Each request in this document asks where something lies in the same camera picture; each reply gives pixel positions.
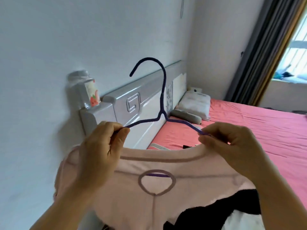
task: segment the black cloth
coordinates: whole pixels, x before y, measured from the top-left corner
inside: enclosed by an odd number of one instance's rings
[[[187,209],[179,215],[175,225],[166,222],[163,230],[220,230],[234,210],[260,215],[258,192],[255,189],[240,190],[233,196],[217,200],[209,206]]]

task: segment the headboard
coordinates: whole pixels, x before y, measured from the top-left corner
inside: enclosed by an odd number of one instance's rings
[[[186,63],[178,61],[165,70],[164,108],[169,113],[186,91]],[[89,135],[101,121],[118,122],[126,126],[137,120],[157,117],[162,82],[163,71],[159,70],[106,94],[98,106],[80,110],[85,134]],[[132,127],[125,147],[146,149],[164,123],[165,118],[162,116],[158,122]]]

